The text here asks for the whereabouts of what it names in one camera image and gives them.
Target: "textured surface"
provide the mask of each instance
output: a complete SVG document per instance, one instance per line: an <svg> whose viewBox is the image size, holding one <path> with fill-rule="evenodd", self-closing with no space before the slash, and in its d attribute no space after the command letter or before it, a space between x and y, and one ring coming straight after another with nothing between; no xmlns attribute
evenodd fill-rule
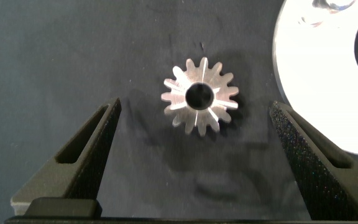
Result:
<svg viewBox="0 0 358 224"><path fill-rule="evenodd" d="M358 163L291 107L270 115L313 220L358 220Z"/></svg>
<svg viewBox="0 0 358 224"><path fill-rule="evenodd" d="M309 216L270 126L281 100L272 37L281 1L0 1L0 222L10 197L99 105L122 113L102 216ZM185 60L223 63L240 94L203 139L163 115L164 78Z"/></svg>

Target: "spur gear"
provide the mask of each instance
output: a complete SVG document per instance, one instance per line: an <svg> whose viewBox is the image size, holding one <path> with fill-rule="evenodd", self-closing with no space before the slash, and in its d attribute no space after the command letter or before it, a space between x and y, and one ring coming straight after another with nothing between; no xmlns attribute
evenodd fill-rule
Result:
<svg viewBox="0 0 358 224"><path fill-rule="evenodd" d="M161 94L161 100L171 102L164 113L176 115L172 122L174 127L185 123L186 134L198 127L200 136L205 136L208 125L218 132L218 120L230 123L231 117L226 110L236 110L238 107L237 102L229 98L238 94L239 89L227 86L233 74L220 76L222 63L218 62L209 69L206 57L201 59L199 67L195 67L193 61L188 59L186 68L184 72L175 66L173 74L177 79L164 80L164 85L171 89L171 92Z"/></svg>

